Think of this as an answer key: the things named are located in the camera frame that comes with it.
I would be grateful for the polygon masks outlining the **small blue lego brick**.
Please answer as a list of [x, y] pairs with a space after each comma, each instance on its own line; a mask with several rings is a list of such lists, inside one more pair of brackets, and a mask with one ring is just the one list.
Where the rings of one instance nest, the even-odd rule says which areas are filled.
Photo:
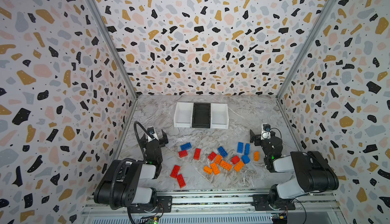
[[242, 162], [244, 164], [248, 164], [250, 162], [250, 158], [248, 155], [243, 155], [242, 158], [241, 158]]

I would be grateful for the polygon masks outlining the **red square lego brick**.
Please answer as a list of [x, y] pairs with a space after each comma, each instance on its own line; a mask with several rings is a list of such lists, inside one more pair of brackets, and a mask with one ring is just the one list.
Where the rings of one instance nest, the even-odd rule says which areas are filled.
[[216, 158], [216, 156], [217, 156], [217, 154], [215, 152], [211, 152], [208, 155], [208, 160], [212, 162]]

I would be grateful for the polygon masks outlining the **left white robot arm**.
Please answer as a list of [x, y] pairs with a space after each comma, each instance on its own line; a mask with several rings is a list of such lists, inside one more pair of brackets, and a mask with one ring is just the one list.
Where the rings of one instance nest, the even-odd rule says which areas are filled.
[[139, 181], [157, 179], [161, 172], [161, 148], [169, 143], [166, 133], [161, 133], [160, 139], [146, 135], [140, 139], [145, 150], [145, 160], [126, 158], [111, 163], [94, 192], [93, 200], [96, 204], [109, 205], [113, 210], [129, 208], [138, 212], [153, 211], [157, 207], [156, 190], [139, 186]]

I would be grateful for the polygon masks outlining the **blue long lego brick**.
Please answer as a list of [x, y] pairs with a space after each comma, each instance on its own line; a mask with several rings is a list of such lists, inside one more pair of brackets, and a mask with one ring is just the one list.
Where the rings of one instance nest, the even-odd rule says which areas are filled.
[[219, 154], [220, 154], [223, 158], [225, 158], [225, 157], [228, 156], [228, 153], [226, 152], [226, 150], [225, 150], [222, 146], [220, 146], [217, 150], [218, 150]]

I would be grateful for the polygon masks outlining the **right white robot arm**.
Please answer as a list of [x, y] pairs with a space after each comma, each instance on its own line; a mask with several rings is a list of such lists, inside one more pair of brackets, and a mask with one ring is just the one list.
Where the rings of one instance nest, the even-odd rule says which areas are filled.
[[260, 146], [265, 154], [264, 163], [271, 173], [292, 172], [295, 176], [271, 186], [267, 203], [271, 209], [287, 209], [297, 197], [310, 193], [322, 193], [337, 190], [339, 180], [318, 151], [290, 152], [283, 156], [282, 138], [277, 137], [270, 125], [261, 134], [250, 130], [250, 142]]

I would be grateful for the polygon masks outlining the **small red lego brick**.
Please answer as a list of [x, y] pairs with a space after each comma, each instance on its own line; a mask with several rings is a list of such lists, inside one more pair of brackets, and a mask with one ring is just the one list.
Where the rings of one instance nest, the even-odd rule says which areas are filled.
[[184, 157], [186, 157], [187, 155], [188, 155], [187, 150], [183, 150], [183, 151], [180, 151], [180, 152], [179, 152], [179, 157], [180, 157], [180, 158], [184, 158]]

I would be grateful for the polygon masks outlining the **blue lego brick pair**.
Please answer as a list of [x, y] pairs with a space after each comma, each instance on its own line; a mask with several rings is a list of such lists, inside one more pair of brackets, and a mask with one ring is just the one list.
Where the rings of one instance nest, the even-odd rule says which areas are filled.
[[243, 143], [242, 142], [238, 142], [237, 153], [238, 154], [242, 154], [243, 153], [243, 148], [244, 148]]

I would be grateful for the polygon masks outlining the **red lego brick bottom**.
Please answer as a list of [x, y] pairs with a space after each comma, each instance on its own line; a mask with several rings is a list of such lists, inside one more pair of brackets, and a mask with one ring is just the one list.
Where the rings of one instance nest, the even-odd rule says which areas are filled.
[[176, 179], [177, 179], [177, 182], [178, 182], [180, 188], [183, 188], [186, 186], [186, 183], [185, 183], [185, 180], [184, 180], [182, 174], [177, 175]]

